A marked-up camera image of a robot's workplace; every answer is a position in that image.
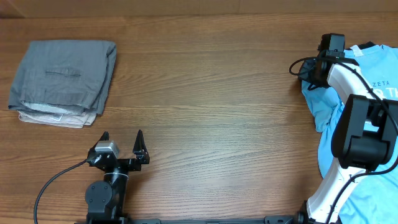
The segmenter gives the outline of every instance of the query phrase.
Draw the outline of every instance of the folded gray pants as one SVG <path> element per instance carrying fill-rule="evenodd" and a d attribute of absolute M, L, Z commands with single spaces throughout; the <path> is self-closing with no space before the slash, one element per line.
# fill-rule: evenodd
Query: folded gray pants
<path fill-rule="evenodd" d="M 33 41 L 12 83 L 8 108 L 102 114 L 115 61 L 116 44 L 110 41 Z"/>

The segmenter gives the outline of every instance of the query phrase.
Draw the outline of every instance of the black wire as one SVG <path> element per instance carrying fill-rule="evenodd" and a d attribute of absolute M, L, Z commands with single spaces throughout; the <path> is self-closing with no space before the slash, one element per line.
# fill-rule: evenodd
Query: black wire
<path fill-rule="evenodd" d="M 37 206 L 39 205 L 39 200 L 40 200 L 40 198 L 41 198 L 41 196 L 42 196 L 44 190 L 45 190 L 45 189 L 51 184 L 51 182 L 53 182 L 53 180 L 55 180 L 57 177 L 61 176 L 62 174 L 66 173 L 66 172 L 68 172 L 68 171 L 70 171 L 70 170 L 73 170 L 73 169 L 76 168 L 76 167 L 79 167 L 79 166 L 85 164 L 86 161 L 87 161 L 87 160 L 85 159 L 84 161 L 81 161 L 81 162 L 79 162 L 78 164 L 76 164 L 76 165 L 74 165 L 74 166 L 72 166 L 72 167 L 69 167 L 69 168 L 67 168 L 67 169 L 65 169 L 65 170 L 63 170 L 63 171 L 61 171 L 61 172 L 59 172 L 57 175 L 53 176 L 49 181 L 47 181 L 47 183 L 45 183 L 45 185 L 43 186 L 42 190 L 40 191 L 39 195 L 38 195 L 37 198 L 36 198 L 35 207 L 33 208 L 33 220 L 35 221 L 35 224 L 37 224 Z"/>
<path fill-rule="evenodd" d="M 398 134 L 398 125 L 397 125 L 397 122 L 396 122 L 396 120 L 394 119 L 394 117 L 393 117 L 393 115 L 391 114 L 391 112 L 388 110 L 388 107 L 386 106 L 386 104 L 384 104 L 384 102 L 380 99 L 380 97 L 377 96 L 377 95 L 373 92 L 373 89 L 368 85 L 368 83 L 366 82 L 366 80 L 365 80 L 365 79 L 362 77 L 362 75 L 360 75 L 355 69 L 352 69 L 351 67 L 347 66 L 346 64 L 340 62 L 338 59 L 334 59 L 334 58 L 325 58 L 325 57 L 317 56 L 317 57 L 306 57 L 306 58 L 301 58 L 300 60 L 295 61 L 295 62 L 290 66 L 290 68 L 289 68 L 290 74 L 292 74 L 292 75 L 299 75 L 300 73 L 294 73 L 294 72 L 292 72 L 292 68 L 293 68 L 294 65 L 296 65 L 297 63 L 299 63 L 299 62 L 304 62 L 304 61 L 306 61 L 306 60 L 321 60 L 321 61 L 324 61 L 324 62 L 336 63 L 336 64 L 338 64 L 338 65 L 341 65 L 341 66 L 344 67 L 345 69 L 349 70 L 350 72 L 354 73 L 354 74 L 359 78 L 359 80 L 361 80 L 361 83 L 365 86 L 365 88 L 367 89 L 367 91 L 369 92 L 369 94 L 370 94 L 371 96 L 373 96 L 373 98 L 375 98 L 376 101 L 377 101 L 378 103 L 380 103 L 380 105 L 383 107 L 383 110 L 387 113 L 388 117 L 391 119 L 392 124 L 394 125 L 394 129 L 396 130 L 396 133 Z M 347 183 L 345 183 L 345 185 L 341 188 L 341 190 L 338 192 L 338 195 L 336 196 L 335 200 L 333 201 L 333 204 L 332 204 L 331 207 L 330 207 L 330 212 L 329 212 L 328 217 L 327 217 L 327 219 L 326 219 L 326 224 L 329 224 L 330 219 L 331 219 L 331 215 L 332 215 L 332 213 L 333 213 L 334 210 L 335 210 L 335 207 L 336 207 L 336 204 L 337 204 L 339 198 L 341 197 L 341 195 L 342 195 L 343 192 L 347 189 L 347 187 L 349 186 L 349 184 L 350 184 L 351 182 L 354 182 L 354 180 L 355 180 L 356 178 L 358 178 L 358 177 L 363 177 L 363 176 L 366 176 L 366 175 L 381 175 L 381 174 L 386 174 L 386 173 L 392 171 L 393 169 L 395 169 L 397 166 L 398 166 L 398 157 L 397 157 L 396 161 L 393 163 L 393 165 L 392 165 L 390 168 L 386 169 L 386 170 L 378 171 L 378 172 L 365 172 L 365 173 L 362 173 L 362 174 L 357 174 L 357 175 L 352 176 L 352 177 L 347 181 Z"/>

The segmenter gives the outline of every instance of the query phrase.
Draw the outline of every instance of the wooden table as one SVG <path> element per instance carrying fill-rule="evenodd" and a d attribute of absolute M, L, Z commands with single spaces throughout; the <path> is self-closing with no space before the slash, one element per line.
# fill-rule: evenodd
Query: wooden table
<path fill-rule="evenodd" d="M 321 182 L 320 134 L 289 65 L 322 34 L 398 45 L 398 14 L 270 14 L 0 20 L 0 223 L 32 223 L 41 187 L 86 157 L 107 130 L 132 156 L 138 129 L 151 156 L 131 173 L 134 218 L 260 218 L 299 209 Z M 104 115 L 83 129 L 23 123 L 9 88 L 31 40 L 101 39 L 118 46 Z M 88 166 L 58 178 L 39 223 L 82 221 Z"/>

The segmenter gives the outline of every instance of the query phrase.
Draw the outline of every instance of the blue t-shirt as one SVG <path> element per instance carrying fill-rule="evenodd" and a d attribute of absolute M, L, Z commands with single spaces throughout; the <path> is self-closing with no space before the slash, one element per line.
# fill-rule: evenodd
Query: blue t-shirt
<path fill-rule="evenodd" d="M 352 50 L 345 50 L 347 58 L 354 58 L 363 76 L 375 92 L 390 100 L 398 100 L 398 49 L 375 45 L 362 50 L 363 56 L 355 57 Z M 318 165 L 322 177 L 331 165 L 331 137 L 344 109 L 333 88 L 317 88 L 308 91 L 309 83 L 302 82 L 302 93 L 315 117 L 316 130 L 322 132 L 318 148 Z M 375 131 L 371 125 L 367 130 Z M 389 168 L 398 156 L 398 143 L 391 160 L 380 165 L 377 171 Z M 365 178 L 353 191 L 340 210 L 342 223 L 396 223 L 398 220 L 398 169 L 388 174 Z"/>

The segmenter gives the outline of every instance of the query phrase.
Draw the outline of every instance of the wood grain surface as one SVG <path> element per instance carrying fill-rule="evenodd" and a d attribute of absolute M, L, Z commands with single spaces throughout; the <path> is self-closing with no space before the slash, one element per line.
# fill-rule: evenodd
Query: wood grain surface
<path fill-rule="evenodd" d="M 394 0 L 0 0 L 0 16 L 2 5 L 26 18 L 398 11 Z"/>
<path fill-rule="evenodd" d="M 320 134 L 289 65 L 317 54 L 322 34 L 398 45 L 398 14 L 105 17 L 0 20 L 0 223 L 32 223 L 35 198 L 80 162 L 103 131 L 123 157 L 142 129 L 151 156 L 131 173 L 134 218 L 260 218 L 299 209 L 321 182 Z M 117 65 L 104 115 L 91 127 L 23 123 L 7 110 L 31 40 L 115 41 Z M 88 166 L 58 178 L 39 223 L 85 218 Z"/>

